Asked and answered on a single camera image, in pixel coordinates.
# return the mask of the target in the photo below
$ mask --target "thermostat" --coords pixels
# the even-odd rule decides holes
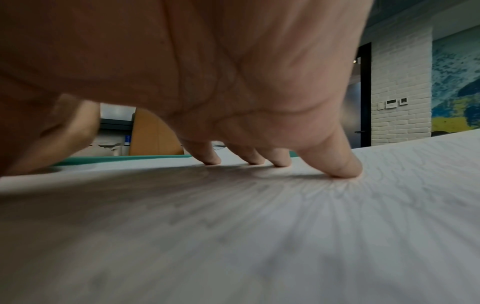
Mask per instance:
[[[397,107],[397,100],[396,99],[387,100],[385,102],[385,108],[386,109],[393,109],[393,108],[396,108],[396,107]]]

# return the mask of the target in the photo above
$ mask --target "wall mural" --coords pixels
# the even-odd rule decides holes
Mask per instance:
[[[480,128],[480,26],[433,42],[432,135]]]

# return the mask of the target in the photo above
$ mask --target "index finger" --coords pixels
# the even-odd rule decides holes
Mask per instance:
[[[308,165],[332,177],[353,178],[362,173],[362,163],[353,154],[340,124],[332,134],[313,147],[296,151]]]

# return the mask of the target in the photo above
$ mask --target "brick wall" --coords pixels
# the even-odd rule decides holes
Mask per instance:
[[[454,2],[426,0],[365,30],[372,42],[371,142],[430,137],[432,117],[431,17]],[[378,103],[408,98],[408,105],[378,110]]]

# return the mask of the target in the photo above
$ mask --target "finger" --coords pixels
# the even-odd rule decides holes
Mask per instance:
[[[220,160],[210,141],[194,142],[185,139],[179,139],[181,145],[187,150],[191,156],[198,159],[207,166],[219,165]]]
[[[320,144],[296,152],[308,165],[333,177],[352,178],[362,173],[362,164],[340,125]]]
[[[253,147],[225,143],[226,147],[250,165],[263,165],[265,159]]]
[[[280,148],[257,148],[257,152],[268,159],[275,167],[288,167],[292,164],[288,149]]]

